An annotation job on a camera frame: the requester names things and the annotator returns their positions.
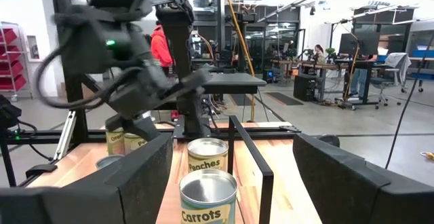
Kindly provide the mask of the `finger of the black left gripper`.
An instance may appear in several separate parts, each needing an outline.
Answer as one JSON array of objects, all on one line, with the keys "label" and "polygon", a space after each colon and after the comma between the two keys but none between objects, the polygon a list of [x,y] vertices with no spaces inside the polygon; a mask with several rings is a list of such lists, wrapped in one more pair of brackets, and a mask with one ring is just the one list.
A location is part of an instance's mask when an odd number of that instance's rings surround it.
[{"label": "finger of the black left gripper", "polygon": [[105,128],[110,132],[122,128],[124,132],[135,134],[146,141],[160,136],[160,132],[155,127],[151,117],[143,117],[142,115],[134,119],[124,119],[120,114],[116,114],[105,121]]},{"label": "finger of the black left gripper", "polygon": [[178,83],[174,84],[169,90],[168,94],[184,94],[192,90],[200,88],[211,79],[211,75],[206,69],[199,69],[186,77],[179,78]]}]

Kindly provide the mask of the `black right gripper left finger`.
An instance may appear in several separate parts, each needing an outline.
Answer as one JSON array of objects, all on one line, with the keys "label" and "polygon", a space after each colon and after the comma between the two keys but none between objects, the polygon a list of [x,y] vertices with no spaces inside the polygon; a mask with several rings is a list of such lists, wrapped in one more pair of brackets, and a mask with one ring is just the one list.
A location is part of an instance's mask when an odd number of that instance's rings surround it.
[{"label": "black right gripper left finger", "polygon": [[64,187],[0,189],[0,224],[155,224],[172,155],[165,133]]}]

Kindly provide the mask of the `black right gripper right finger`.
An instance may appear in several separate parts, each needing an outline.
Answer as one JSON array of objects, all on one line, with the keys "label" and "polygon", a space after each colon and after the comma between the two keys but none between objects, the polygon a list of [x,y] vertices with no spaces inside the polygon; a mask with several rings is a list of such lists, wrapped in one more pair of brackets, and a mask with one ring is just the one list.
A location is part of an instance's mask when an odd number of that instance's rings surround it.
[{"label": "black right gripper right finger", "polygon": [[323,224],[434,224],[432,186],[306,134],[293,154]]}]

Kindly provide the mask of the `yellow fruit label can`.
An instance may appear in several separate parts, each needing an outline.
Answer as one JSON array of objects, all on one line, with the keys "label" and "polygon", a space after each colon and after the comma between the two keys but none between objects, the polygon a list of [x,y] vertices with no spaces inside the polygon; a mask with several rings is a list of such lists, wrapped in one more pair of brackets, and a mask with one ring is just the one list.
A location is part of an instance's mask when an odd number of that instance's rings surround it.
[{"label": "yellow fruit label can", "polygon": [[147,144],[147,141],[138,135],[132,133],[124,134],[125,154],[129,154],[145,144]]}]

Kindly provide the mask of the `peaches label can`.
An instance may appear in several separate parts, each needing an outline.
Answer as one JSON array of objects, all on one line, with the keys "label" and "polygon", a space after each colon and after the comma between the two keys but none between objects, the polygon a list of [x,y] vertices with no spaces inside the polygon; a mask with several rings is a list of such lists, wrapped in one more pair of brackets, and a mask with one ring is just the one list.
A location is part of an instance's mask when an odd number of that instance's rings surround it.
[{"label": "peaches label can", "polygon": [[198,138],[188,143],[189,172],[215,168],[227,171],[229,146],[217,138]]}]

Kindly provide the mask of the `carrots label can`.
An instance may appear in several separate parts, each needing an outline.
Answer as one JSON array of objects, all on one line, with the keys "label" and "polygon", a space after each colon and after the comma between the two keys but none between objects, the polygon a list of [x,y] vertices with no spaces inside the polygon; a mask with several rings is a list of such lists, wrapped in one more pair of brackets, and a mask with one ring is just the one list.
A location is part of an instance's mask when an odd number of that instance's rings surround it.
[{"label": "carrots label can", "polygon": [[182,224],[235,224],[237,182],[218,169],[188,173],[179,183]]}]

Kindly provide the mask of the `black side desk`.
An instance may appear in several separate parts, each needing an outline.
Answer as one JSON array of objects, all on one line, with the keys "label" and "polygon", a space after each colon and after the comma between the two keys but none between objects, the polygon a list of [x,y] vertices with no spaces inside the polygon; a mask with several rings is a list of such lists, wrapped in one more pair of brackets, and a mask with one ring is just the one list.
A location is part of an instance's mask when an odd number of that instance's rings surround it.
[{"label": "black side desk", "polygon": [[212,73],[212,78],[203,85],[206,94],[256,94],[266,81],[247,73]]}]

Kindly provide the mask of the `person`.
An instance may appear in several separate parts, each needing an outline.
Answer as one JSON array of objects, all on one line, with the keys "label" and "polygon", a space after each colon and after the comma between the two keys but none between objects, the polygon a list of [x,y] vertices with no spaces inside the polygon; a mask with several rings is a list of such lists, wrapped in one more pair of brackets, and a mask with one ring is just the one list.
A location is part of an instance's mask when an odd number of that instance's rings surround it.
[{"label": "person", "polygon": [[314,60],[317,64],[325,64],[326,63],[326,57],[324,56],[324,50],[323,48],[317,44],[314,48],[315,55]]},{"label": "person", "polygon": [[367,69],[356,68],[353,71],[349,96],[357,96],[359,100],[363,100],[367,76]]},{"label": "person", "polygon": [[163,69],[165,75],[168,76],[174,61],[172,59],[167,38],[160,21],[157,20],[155,24],[156,27],[154,28],[151,35],[151,52],[153,58],[159,62],[159,65]]}]

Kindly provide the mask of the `black floor mat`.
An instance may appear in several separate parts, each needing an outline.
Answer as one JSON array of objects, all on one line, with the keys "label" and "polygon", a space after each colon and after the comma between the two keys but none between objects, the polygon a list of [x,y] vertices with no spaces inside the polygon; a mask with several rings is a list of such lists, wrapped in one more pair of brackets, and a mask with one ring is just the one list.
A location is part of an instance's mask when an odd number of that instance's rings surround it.
[{"label": "black floor mat", "polygon": [[252,104],[251,97],[248,94],[231,94],[231,100],[238,107],[250,106]]},{"label": "black floor mat", "polygon": [[285,94],[282,94],[281,92],[267,92],[266,95],[275,99],[276,101],[280,102],[283,105],[287,105],[287,106],[303,105],[302,102],[294,98],[291,98]]}]

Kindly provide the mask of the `black computer tower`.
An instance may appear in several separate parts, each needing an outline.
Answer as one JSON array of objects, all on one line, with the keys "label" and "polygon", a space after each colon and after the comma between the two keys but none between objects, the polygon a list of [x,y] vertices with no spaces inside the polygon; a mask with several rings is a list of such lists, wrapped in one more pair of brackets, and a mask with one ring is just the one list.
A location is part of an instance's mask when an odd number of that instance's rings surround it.
[{"label": "black computer tower", "polygon": [[315,91],[318,87],[319,82],[316,76],[300,74],[295,76],[293,96],[305,102],[317,100]]}]

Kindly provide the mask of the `black box device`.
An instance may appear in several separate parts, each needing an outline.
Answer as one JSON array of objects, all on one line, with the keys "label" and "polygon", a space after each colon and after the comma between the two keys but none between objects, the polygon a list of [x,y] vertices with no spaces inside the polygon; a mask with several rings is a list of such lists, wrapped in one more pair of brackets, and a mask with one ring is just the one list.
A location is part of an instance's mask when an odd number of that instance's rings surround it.
[{"label": "black box device", "polygon": [[18,124],[22,110],[0,94],[0,129],[6,130]]}]

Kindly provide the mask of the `grey office chair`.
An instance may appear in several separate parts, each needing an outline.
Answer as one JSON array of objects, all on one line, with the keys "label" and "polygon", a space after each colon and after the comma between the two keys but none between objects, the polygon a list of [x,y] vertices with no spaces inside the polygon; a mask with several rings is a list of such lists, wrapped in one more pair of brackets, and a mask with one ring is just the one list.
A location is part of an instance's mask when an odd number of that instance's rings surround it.
[{"label": "grey office chair", "polygon": [[405,52],[390,53],[385,58],[384,67],[380,69],[380,74],[370,80],[370,83],[380,90],[376,109],[379,108],[379,104],[383,104],[385,107],[389,105],[389,99],[384,95],[385,89],[400,87],[401,92],[407,92],[406,76],[410,65],[410,58]]}]

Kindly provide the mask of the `rack with red bins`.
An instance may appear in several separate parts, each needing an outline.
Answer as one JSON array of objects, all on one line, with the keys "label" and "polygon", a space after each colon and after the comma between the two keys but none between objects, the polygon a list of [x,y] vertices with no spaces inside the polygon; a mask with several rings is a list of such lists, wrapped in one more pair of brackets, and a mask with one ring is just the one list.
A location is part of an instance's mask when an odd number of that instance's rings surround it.
[{"label": "rack with red bins", "polygon": [[28,49],[22,28],[0,21],[0,94],[12,102],[33,98],[27,64]]}]

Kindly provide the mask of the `black monitor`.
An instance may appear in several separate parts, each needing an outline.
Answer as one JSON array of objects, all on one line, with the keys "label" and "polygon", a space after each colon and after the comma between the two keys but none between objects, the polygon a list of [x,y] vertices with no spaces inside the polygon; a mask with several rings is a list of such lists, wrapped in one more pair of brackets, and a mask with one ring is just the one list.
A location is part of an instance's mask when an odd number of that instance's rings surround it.
[{"label": "black monitor", "polygon": [[378,53],[380,33],[347,33],[340,39],[339,54],[375,55]]}]

